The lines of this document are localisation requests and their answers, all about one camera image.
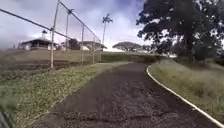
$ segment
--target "cloudy sky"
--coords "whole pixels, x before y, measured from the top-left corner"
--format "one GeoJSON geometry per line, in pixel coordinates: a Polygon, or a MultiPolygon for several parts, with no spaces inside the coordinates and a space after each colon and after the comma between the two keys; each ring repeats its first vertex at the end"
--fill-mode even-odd
{"type": "MultiPolygon", "coordinates": [[[[102,39],[102,17],[111,14],[113,23],[106,31],[105,44],[111,47],[120,41],[132,41],[147,44],[136,35],[142,26],[136,26],[138,13],[144,0],[61,0],[68,8],[75,9],[77,15],[97,36],[102,39]]],[[[21,15],[47,27],[53,25],[57,0],[1,0],[0,8],[21,15]]],[[[32,38],[41,37],[42,28],[26,23],[0,12],[0,48],[12,47],[13,44],[32,38]]],[[[57,31],[65,33],[66,10],[60,6],[57,31]]],[[[82,25],[73,16],[69,17],[69,36],[81,39],[82,25]]],[[[85,29],[84,40],[93,40],[90,31],[85,29]]],[[[65,38],[56,35],[56,42],[65,38]]]]}

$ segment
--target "white curb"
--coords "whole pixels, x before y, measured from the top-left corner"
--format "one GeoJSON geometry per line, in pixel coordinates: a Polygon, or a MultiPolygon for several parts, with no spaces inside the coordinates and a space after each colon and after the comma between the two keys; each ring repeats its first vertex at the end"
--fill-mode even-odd
{"type": "Polygon", "coordinates": [[[207,117],[210,121],[212,121],[213,123],[215,123],[218,127],[220,128],[224,128],[224,125],[222,123],[220,123],[218,120],[214,119],[213,117],[211,117],[208,113],[204,112],[203,110],[201,110],[200,108],[198,108],[196,105],[192,104],[191,102],[189,102],[188,100],[184,99],[183,97],[181,97],[179,94],[177,94],[176,92],[174,92],[173,90],[167,88],[165,85],[163,85],[162,83],[160,83],[158,80],[156,80],[149,72],[149,68],[151,66],[149,66],[146,69],[147,74],[160,86],[162,86],[164,89],[166,89],[167,91],[171,92],[172,94],[174,94],[176,97],[178,97],[179,99],[181,99],[182,101],[184,101],[185,103],[187,103],[188,105],[190,105],[193,109],[197,110],[199,113],[201,113],[202,115],[204,115],[205,117],[207,117]]]}

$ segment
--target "dry grass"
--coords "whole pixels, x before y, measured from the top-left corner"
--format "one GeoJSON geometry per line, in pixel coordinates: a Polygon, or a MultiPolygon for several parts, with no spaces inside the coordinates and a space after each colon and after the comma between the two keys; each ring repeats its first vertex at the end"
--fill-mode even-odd
{"type": "Polygon", "coordinates": [[[224,123],[224,68],[189,68],[174,61],[161,61],[150,68],[152,75],[169,88],[224,123]]]}
{"type": "MultiPolygon", "coordinates": [[[[92,51],[83,51],[84,61],[92,60],[92,51]]],[[[50,60],[51,51],[48,50],[8,50],[0,52],[0,60],[14,60],[14,61],[37,61],[37,60],[50,60]]],[[[99,59],[99,51],[95,53],[95,58],[99,59]]],[[[54,51],[55,60],[66,60],[71,62],[81,61],[81,51],[54,51]]]]}

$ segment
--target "tree foliage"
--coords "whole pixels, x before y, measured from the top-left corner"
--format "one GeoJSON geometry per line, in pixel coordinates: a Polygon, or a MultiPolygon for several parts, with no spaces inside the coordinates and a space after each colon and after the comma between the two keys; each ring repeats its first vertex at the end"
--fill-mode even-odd
{"type": "Polygon", "coordinates": [[[76,39],[71,39],[68,41],[69,49],[71,50],[80,50],[80,45],[76,39]]]}
{"type": "Polygon", "coordinates": [[[107,49],[107,47],[104,46],[103,44],[94,41],[83,41],[83,46],[86,46],[91,51],[93,51],[94,49],[95,50],[107,49]]]}
{"type": "Polygon", "coordinates": [[[113,48],[117,48],[125,52],[134,52],[142,49],[142,46],[132,42],[120,42],[118,44],[115,44],[113,48]]]}
{"type": "Polygon", "coordinates": [[[146,0],[139,16],[137,25],[144,25],[139,37],[152,39],[162,52],[176,40],[185,52],[181,55],[189,60],[197,52],[216,51],[224,37],[222,0],[146,0]]]}

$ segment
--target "paved path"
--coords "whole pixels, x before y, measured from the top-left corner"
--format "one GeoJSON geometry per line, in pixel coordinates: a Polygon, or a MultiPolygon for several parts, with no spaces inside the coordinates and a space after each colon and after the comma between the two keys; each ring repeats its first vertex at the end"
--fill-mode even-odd
{"type": "Polygon", "coordinates": [[[146,74],[147,65],[107,71],[68,96],[34,128],[216,128],[146,74]]]}

